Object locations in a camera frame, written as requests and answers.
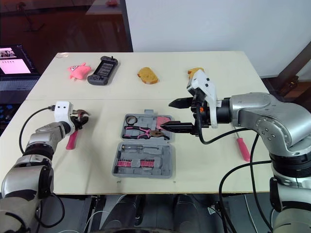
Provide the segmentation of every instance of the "tool kit case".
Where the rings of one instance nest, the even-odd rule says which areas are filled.
[[[145,109],[145,114],[125,115],[121,131],[123,142],[118,145],[112,167],[114,176],[157,179],[168,179],[172,176],[172,146],[169,144],[172,133],[161,130],[163,136],[142,138],[142,135],[148,138],[143,132],[147,128],[151,131],[157,129],[158,117],[172,120],[171,116],[154,114],[152,109]]]

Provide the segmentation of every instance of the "silver robotic arm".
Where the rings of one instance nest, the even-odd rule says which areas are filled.
[[[280,212],[274,233],[311,232],[311,114],[267,93],[217,100],[214,84],[201,70],[190,79],[187,90],[193,98],[177,99],[169,106],[191,107],[195,124],[171,121],[161,127],[200,136],[200,127],[217,128],[219,123],[231,122],[256,131],[272,160],[270,201]]]
[[[31,135],[26,150],[2,183],[0,233],[27,232],[39,202],[53,192],[52,157],[58,142],[77,130],[72,104],[56,103],[54,123]]]

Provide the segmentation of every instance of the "pink screwdriver handle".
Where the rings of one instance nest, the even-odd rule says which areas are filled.
[[[241,151],[241,154],[243,156],[243,159],[247,162],[249,162],[251,160],[251,156],[249,154],[249,151],[247,149],[247,146],[245,145],[243,138],[239,137],[237,139],[238,145],[239,145],[239,149]]]
[[[76,130],[72,135],[70,135],[66,149],[67,150],[73,150],[74,149],[74,144],[76,142],[76,137],[77,137],[78,131]]]

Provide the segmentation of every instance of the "pink-handled screwdriver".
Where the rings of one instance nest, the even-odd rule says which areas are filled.
[[[246,144],[244,143],[243,141],[243,138],[241,138],[238,134],[238,132],[236,132],[237,134],[237,143],[238,143],[238,146],[239,146],[239,149],[240,149],[240,152],[242,154],[242,157],[245,161],[249,162],[251,160],[251,156],[249,154],[249,151],[247,149],[247,146]]]

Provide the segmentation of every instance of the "black cable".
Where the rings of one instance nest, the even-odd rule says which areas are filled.
[[[42,108],[34,113],[32,113],[30,115],[30,117],[28,117],[28,119],[25,121],[25,123],[23,124],[23,127],[21,127],[21,130],[20,130],[20,133],[19,133],[19,139],[18,139],[18,142],[19,142],[19,148],[20,148],[20,151],[22,152],[22,154],[24,153],[24,150],[23,150],[23,147],[21,145],[21,136],[23,135],[23,131],[24,131],[24,128],[26,126],[26,124],[28,123],[28,121],[34,116],[36,115],[37,113],[39,112],[42,112],[43,110],[47,110],[47,109],[51,109],[51,107],[46,107],[46,108]]]
[[[225,136],[228,136],[232,133],[236,133],[236,132],[240,132],[240,131],[246,131],[246,130],[249,130],[247,128],[241,128],[241,129],[236,129],[236,130],[231,130],[231,131],[228,131],[226,133],[223,133],[209,141],[205,141],[204,138],[203,138],[203,135],[202,135],[202,117],[201,117],[201,114],[200,114],[200,105],[198,104],[196,106],[196,122],[197,122],[197,128],[198,128],[198,134],[199,134],[199,138],[200,138],[200,141],[204,144],[204,145],[208,145],[210,143],[213,143],[214,141],[218,140],[218,139],[221,139],[222,137],[225,137]]]
[[[251,165],[257,165],[257,164],[269,164],[271,163],[271,160],[267,160],[267,161],[259,161],[259,162],[252,162],[252,163],[248,163],[248,164],[243,164],[243,165],[240,165],[240,166],[237,166],[233,169],[231,169],[230,171],[228,171],[225,176],[222,178],[222,180],[220,181],[220,184],[219,184],[219,205],[220,205],[220,209],[221,209],[221,214],[222,214],[222,217],[223,219],[226,218],[227,222],[228,222],[228,225],[230,226],[231,230],[233,233],[236,233],[237,231],[235,230],[232,222],[231,222],[231,219],[228,215],[228,213],[226,212],[225,210],[225,206],[224,206],[224,201],[223,201],[223,185],[224,185],[224,182],[226,180],[226,178],[234,171],[242,168],[242,167],[246,167],[246,166],[251,166]],[[226,223],[225,221],[223,220],[223,227],[224,227],[224,232],[227,233],[228,230],[227,230],[227,227],[226,227]]]
[[[254,194],[254,198],[255,198],[255,202],[256,202],[256,205],[257,205],[257,208],[258,208],[258,211],[261,215],[261,218],[262,220],[265,222],[265,224],[267,225],[267,227],[270,229],[271,232],[273,232],[273,229],[271,227],[271,224],[269,223],[269,221],[267,220],[267,218],[265,217],[262,209],[261,209],[261,206],[259,204],[259,200],[258,200],[258,197],[257,197],[257,192],[256,192],[256,186],[255,186],[255,178],[254,178],[254,170],[253,170],[253,155],[254,155],[254,150],[255,150],[255,146],[256,146],[256,143],[257,143],[257,140],[259,138],[259,134],[256,135],[255,137],[255,140],[254,140],[254,143],[253,143],[253,146],[252,146],[252,149],[251,149],[251,158],[250,158],[250,169],[251,169],[251,178],[252,178],[252,186],[253,186],[253,194]]]
[[[220,217],[220,219],[222,220],[222,222],[224,221],[223,218],[222,218],[222,216],[218,213],[217,210],[215,210],[215,209],[214,209],[213,207],[211,207],[211,206],[209,206],[209,208],[212,209],[213,211],[215,211],[215,213]]]
[[[21,232],[30,232],[30,228],[26,228],[26,224],[20,216],[13,214],[13,213],[10,213],[10,212],[6,212],[5,215],[13,217],[21,223],[21,225],[22,225]]]
[[[54,193],[52,193],[51,196],[53,196],[53,197],[55,197],[55,198],[57,198],[57,199],[59,200],[59,202],[60,202],[60,204],[61,204],[61,207],[62,207],[62,217],[61,217],[56,223],[54,223],[54,224],[52,224],[52,225],[46,225],[46,224],[44,224],[44,223],[39,219],[38,215],[35,214],[35,219],[36,219],[36,220],[38,221],[38,223],[39,223],[42,227],[44,227],[44,228],[52,228],[52,227],[55,227],[57,224],[59,224],[61,221],[63,221],[63,219],[64,219],[64,217],[65,217],[65,207],[64,207],[64,204],[63,204],[62,200],[61,200],[57,195],[55,195]]]
[[[205,204],[205,203],[199,201],[199,200],[194,196],[194,194],[192,194],[192,197],[193,197],[198,203],[200,203],[201,205],[207,206],[207,204]],[[216,213],[216,214],[220,217],[220,219],[223,221],[223,218],[221,217],[221,215],[218,213],[217,210],[215,210],[215,209],[214,209],[213,207],[211,207],[211,206],[209,206],[208,208],[210,208],[210,209],[212,209],[213,211],[215,211],[215,213]]]
[[[40,214],[39,214],[39,219],[40,221],[42,220],[42,209],[43,209],[43,205],[42,205],[42,200],[40,202]],[[38,223],[37,225],[37,229],[35,230],[35,233],[39,233],[39,229],[40,229],[40,223]]]

